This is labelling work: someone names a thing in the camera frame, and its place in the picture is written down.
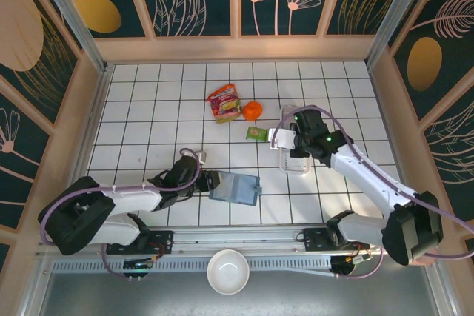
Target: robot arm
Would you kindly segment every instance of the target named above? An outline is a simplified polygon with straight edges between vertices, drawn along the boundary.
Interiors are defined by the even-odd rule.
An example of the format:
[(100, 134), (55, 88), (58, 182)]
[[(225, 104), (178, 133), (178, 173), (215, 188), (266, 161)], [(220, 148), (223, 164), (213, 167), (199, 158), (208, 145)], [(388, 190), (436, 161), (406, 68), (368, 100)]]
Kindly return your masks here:
[[(429, 192), (418, 194), (391, 178), (353, 145), (353, 149), (365, 161), (365, 164), (362, 164), (340, 130), (328, 131), (320, 112), (298, 112), (295, 114), (295, 122), (291, 130), (277, 132), (276, 146), (291, 149), (292, 157), (303, 158), (311, 155), (349, 178), (384, 216), (369, 218), (351, 211), (335, 216), (327, 225), (341, 241), (359, 241), (383, 246), (389, 255), (402, 265), (408, 265), (441, 242), (443, 231), (440, 216), (402, 195), (413, 196), (438, 206), (435, 196)], [(269, 136), (272, 137), (273, 133), (274, 130), (271, 129)]]
[[(198, 158), (203, 164), (205, 156)], [(82, 177), (46, 206), (38, 221), (42, 223), (58, 201), (76, 193), (77, 196), (52, 209), (45, 221), (46, 232), (63, 255), (77, 253), (94, 243), (133, 244), (139, 251), (147, 244), (150, 230), (132, 212), (165, 209), (177, 202), (178, 197), (190, 198), (194, 192), (206, 192), (220, 184), (218, 172), (201, 169), (195, 177), (196, 170), (196, 159), (183, 155), (170, 171), (164, 171), (150, 179), (149, 184), (141, 186), (100, 186), (91, 177)], [(168, 191), (158, 192), (153, 186)]]

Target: small box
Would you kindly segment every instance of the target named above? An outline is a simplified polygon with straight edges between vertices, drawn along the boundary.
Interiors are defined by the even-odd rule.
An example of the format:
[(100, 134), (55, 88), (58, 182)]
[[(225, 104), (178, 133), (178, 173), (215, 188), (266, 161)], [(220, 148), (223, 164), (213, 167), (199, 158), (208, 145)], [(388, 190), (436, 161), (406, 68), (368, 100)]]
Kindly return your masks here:
[(247, 140), (267, 142), (267, 138), (268, 130), (266, 129), (259, 129), (258, 127), (249, 127), (249, 129), (247, 130)]

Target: cable connector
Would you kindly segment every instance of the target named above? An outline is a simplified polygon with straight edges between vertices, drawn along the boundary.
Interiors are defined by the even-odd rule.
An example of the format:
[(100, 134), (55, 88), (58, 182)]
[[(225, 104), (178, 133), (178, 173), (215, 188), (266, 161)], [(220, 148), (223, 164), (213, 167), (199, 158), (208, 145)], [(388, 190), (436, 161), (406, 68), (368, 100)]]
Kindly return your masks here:
[(371, 260), (371, 259), (372, 259), (372, 255), (369, 255), (369, 254), (356, 255), (355, 257), (353, 257), (353, 263), (354, 263), (354, 265), (357, 265), (361, 262), (365, 262), (366, 260)]

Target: snack bag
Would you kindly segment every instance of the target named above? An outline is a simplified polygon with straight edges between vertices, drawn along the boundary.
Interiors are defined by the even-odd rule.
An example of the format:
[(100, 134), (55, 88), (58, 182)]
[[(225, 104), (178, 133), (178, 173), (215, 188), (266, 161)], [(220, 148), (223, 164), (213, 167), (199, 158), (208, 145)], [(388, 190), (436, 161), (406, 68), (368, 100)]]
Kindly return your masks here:
[(224, 85), (209, 95), (210, 107), (218, 124), (235, 120), (241, 114), (240, 99), (234, 84)]

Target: metal bracket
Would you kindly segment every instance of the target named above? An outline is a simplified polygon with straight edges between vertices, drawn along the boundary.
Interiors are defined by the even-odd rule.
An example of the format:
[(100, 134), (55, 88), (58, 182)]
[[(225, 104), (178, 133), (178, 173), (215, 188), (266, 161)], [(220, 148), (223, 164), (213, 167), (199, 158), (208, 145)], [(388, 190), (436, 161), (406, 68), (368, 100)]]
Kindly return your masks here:
[[(142, 273), (170, 272), (206, 272), (211, 257), (186, 257), (183, 255), (168, 255), (158, 259), (151, 266), (137, 266), (140, 260), (109, 258), (107, 261), (114, 272), (128, 271), (133, 277)], [(329, 255), (306, 255), (291, 253), (288, 255), (245, 255), (251, 272), (269, 272), (282, 270), (315, 270), (330, 269)], [(54, 274), (98, 274), (107, 273), (100, 258), (60, 258), (54, 261), (51, 270)]]
[(122, 246), (118, 243), (107, 246), (108, 255), (157, 255), (163, 252), (170, 255), (173, 248), (173, 231), (150, 231), (147, 245), (138, 248), (134, 244)]
[(336, 237), (333, 237), (327, 228), (311, 228), (303, 230), (304, 248), (306, 252), (333, 252), (348, 251), (357, 252), (359, 244), (363, 249), (370, 249), (370, 245), (359, 242), (339, 243)]

